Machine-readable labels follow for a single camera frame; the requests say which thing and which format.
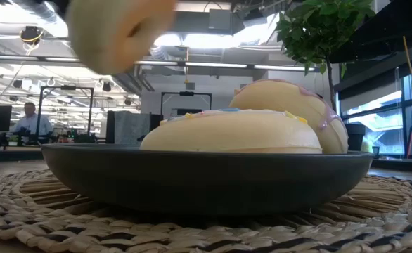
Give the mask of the green leafy plant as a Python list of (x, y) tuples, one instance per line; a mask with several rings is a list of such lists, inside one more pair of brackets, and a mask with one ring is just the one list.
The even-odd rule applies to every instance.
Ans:
[(349, 41), (365, 18), (375, 12), (373, 0), (304, 0), (299, 6), (279, 14), (277, 40), (287, 57), (303, 65), (309, 74), (311, 66), (328, 75), (332, 109), (336, 109), (333, 68), (330, 56)]

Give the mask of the round black ceiling lamp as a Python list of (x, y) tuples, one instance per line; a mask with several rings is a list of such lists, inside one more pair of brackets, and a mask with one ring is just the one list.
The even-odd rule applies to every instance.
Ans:
[(24, 30), (20, 32), (20, 39), (22, 42), (35, 46), (38, 45), (44, 31), (36, 26), (26, 26)]

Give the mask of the tall black frame stand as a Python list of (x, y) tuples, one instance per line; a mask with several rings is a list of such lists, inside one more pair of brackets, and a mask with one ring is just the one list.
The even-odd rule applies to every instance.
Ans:
[(36, 141), (38, 144), (39, 138), (41, 137), (40, 133), (40, 123), (41, 123), (41, 110), (43, 106), (43, 100), (45, 99), (44, 96), (44, 91), (46, 89), (60, 89), (60, 90), (67, 90), (67, 91), (75, 91), (77, 89), (81, 90), (89, 90), (90, 91), (90, 96), (89, 96), (89, 116), (88, 116), (88, 127), (87, 127), (87, 135), (88, 137), (91, 136), (91, 119), (92, 119), (92, 109), (93, 109), (93, 104), (94, 104), (94, 88), (91, 87), (79, 87), (79, 86), (70, 86), (70, 85), (62, 85), (62, 86), (41, 86), (40, 87), (40, 94), (39, 94), (39, 104), (38, 104), (38, 110), (37, 110), (37, 127), (36, 127), (36, 132), (31, 139), (33, 141)]

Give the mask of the grey ceiling box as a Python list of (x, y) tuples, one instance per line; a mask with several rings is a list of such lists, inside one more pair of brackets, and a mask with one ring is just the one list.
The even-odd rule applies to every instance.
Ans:
[(211, 30), (230, 30), (231, 18), (230, 10), (210, 9), (208, 27)]

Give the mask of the dark grey plate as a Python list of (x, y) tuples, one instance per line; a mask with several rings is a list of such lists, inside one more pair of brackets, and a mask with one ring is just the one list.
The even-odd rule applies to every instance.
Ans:
[(335, 200), (367, 174), (371, 153), (149, 151), (118, 144), (48, 144), (53, 174), (98, 202), (143, 212), (252, 216)]

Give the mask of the black plant pot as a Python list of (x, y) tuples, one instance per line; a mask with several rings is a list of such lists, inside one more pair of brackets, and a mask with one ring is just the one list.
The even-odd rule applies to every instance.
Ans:
[(366, 135), (366, 126), (363, 124), (345, 124), (348, 135), (348, 150), (361, 151), (363, 137)]

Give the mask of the long ceiling light bar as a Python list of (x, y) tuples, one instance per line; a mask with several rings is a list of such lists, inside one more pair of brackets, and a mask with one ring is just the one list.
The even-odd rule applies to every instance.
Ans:
[(136, 65), (152, 65), (165, 67), (218, 67), (248, 70), (277, 70), (277, 71), (303, 71), (304, 67), (287, 66), (287, 65), (252, 65), (242, 63), (204, 63), (189, 61), (158, 61), (158, 60), (139, 60)]

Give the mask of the person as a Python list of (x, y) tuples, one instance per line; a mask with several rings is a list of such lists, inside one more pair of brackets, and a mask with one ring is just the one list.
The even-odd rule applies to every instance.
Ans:
[[(13, 133), (36, 135), (38, 114), (34, 103), (24, 104), (25, 115), (13, 127)], [(41, 115), (39, 123), (39, 142), (48, 143), (53, 133), (53, 126), (45, 115)]]

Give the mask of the wide black frame stand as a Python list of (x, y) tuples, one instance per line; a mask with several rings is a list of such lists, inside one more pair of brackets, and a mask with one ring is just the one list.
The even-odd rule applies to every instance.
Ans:
[(209, 110), (212, 109), (212, 93), (196, 93), (193, 91), (180, 91), (180, 92), (161, 92), (160, 96), (160, 113), (163, 113), (164, 107), (164, 96), (165, 95), (179, 95), (179, 96), (208, 96), (210, 98), (209, 101)]

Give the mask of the pink iced donut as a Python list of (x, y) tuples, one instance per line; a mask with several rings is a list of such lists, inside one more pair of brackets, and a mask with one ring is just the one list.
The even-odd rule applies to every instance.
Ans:
[(235, 91), (230, 108), (287, 111), (307, 120), (323, 152), (345, 154), (348, 133), (340, 116), (316, 93), (281, 79), (255, 81)]

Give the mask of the round woven placemat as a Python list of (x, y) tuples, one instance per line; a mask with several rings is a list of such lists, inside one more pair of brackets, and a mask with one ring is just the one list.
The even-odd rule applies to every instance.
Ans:
[(136, 212), (26, 171), (0, 176), (0, 240), (46, 253), (400, 253), (412, 249), (412, 181), (367, 176), (324, 205), (233, 218)]

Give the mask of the chocolate iced donut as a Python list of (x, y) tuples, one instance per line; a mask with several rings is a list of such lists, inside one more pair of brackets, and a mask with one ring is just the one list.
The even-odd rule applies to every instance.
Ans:
[(142, 59), (175, 18), (177, 0), (70, 0), (72, 50), (87, 68), (112, 75)]

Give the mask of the white iced sprinkled donut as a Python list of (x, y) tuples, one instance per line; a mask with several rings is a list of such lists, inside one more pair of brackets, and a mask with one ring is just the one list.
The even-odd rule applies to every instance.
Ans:
[(287, 111), (223, 109), (163, 120), (140, 149), (219, 153), (321, 154), (307, 120)]

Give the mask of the grey partition panel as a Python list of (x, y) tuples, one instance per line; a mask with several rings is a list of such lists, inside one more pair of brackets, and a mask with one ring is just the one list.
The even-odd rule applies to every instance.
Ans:
[(150, 115), (128, 111), (109, 111), (105, 139), (108, 144), (139, 147), (150, 131)]

